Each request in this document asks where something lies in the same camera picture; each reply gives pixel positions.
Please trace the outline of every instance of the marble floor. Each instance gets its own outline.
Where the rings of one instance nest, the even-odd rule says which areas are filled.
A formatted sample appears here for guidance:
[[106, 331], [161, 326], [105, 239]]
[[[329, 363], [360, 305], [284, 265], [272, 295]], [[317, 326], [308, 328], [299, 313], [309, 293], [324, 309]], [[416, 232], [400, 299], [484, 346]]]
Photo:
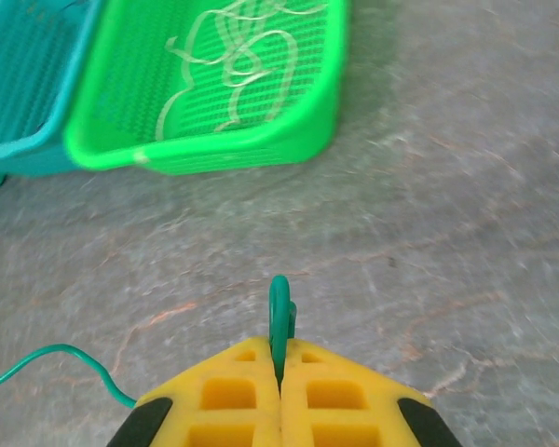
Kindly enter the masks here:
[[[139, 397], [267, 328], [433, 398], [465, 447], [559, 447], [559, 0], [352, 0], [332, 146], [298, 166], [0, 188], [0, 372], [86, 349]], [[0, 446], [105, 445], [77, 359], [0, 386]]]

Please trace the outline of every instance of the green plastic basket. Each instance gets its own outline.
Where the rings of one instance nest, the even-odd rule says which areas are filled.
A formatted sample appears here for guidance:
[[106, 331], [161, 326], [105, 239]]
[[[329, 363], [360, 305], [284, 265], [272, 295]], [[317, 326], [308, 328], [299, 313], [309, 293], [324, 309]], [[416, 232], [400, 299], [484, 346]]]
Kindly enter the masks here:
[[71, 158], [185, 174], [313, 157], [334, 134], [347, 10], [109, 0], [65, 131]]

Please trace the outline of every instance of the green hook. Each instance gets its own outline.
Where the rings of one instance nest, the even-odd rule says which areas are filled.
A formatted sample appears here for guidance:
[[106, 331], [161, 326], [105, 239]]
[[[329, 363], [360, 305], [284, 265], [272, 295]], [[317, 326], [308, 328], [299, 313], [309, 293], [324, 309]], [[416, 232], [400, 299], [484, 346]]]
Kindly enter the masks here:
[[274, 277], [269, 288], [269, 345], [271, 358], [281, 388], [286, 364], [288, 339], [296, 330], [296, 304], [290, 301], [290, 284], [284, 276]]

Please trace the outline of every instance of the green wire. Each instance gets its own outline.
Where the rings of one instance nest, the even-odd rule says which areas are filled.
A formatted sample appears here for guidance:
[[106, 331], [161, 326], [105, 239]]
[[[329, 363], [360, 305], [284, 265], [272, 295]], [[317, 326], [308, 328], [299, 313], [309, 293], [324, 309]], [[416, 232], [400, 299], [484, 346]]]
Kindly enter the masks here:
[[67, 354], [71, 354], [71, 355], [77, 357], [78, 359], [83, 360], [91, 368], [93, 368], [95, 371], [98, 372], [98, 374], [102, 378], [103, 384], [108, 389], [110, 394], [114, 397], [114, 399], [116, 399], [121, 404], [126, 405], [127, 407], [130, 407], [130, 408], [134, 407], [134, 404], [137, 401], [135, 399], [131, 398], [130, 396], [127, 396], [126, 394], [124, 394], [120, 390], [120, 388], [118, 388], [116, 386], [116, 384], [114, 383], [114, 380], [110, 376], [110, 373], [103, 367], [103, 365], [99, 361], [97, 361], [92, 356], [90, 356], [86, 352], [82, 351], [78, 347], [74, 347], [74, 346], [71, 346], [71, 345], [64, 345], [64, 344], [48, 345], [48, 346], [44, 346], [44, 347], [40, 347], [39, 349], [36, 349], [31, 354], [29, 354], [29, 355], [23, 357], [21, 360], [19, 360], [17, 362], [17, 364], [15, 364], [15, 366], [10, 368], [4, 374], [0, 375], [0, 385], [2, 385], [6, 380], [8, 380], [10, 377], [15, 375], [16, 373], [18, 373], [20, 370], [22, 370], [25, 366], [27, 366], [28, 363], [30, 363], [33, 360], [38, 359], [42, 356], [45, 356], [46, 354], [51, 354], [52, 352], [65, 352]]

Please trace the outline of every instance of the yellow plastic object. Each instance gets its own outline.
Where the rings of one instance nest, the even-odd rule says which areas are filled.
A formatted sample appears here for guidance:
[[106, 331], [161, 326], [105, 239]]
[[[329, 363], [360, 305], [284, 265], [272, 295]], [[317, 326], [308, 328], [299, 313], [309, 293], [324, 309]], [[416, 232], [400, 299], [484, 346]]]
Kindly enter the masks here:
[[404, 398], [430, 407], [408, 386], [311, 343], [288, 340], [281, 383], [283, 445], [422, 447], [402, 417], [398, 401]]
[[142, 396], [108, 446], [280, 447], [279, 406], [269, 342], [251, 338]]

